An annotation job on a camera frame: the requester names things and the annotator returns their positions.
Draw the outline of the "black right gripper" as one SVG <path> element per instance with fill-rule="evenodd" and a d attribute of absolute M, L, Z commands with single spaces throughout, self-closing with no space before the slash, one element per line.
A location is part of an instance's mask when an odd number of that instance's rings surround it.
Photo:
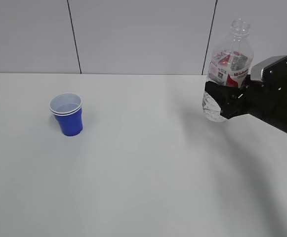
<path fill-rule="evenodd" d="M 277 103 L 277 93 L 264 82 L 248 80 L 242 88 L 205 83 L 207 92 L 220 107 L 220 114 L 231 119 L 245 114 L 269 112 Z"/>

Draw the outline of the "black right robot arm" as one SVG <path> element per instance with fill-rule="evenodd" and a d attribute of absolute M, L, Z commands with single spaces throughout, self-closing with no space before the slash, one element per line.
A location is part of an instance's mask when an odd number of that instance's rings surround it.
<path fill-rule="evenodd" d="M 247 79 L 243 88 L 208 81 L 205 92 L 217 102 L 222 117 L 231 119 L 249 114 L 287 133 L 287 80 L 275 85 Z"/>

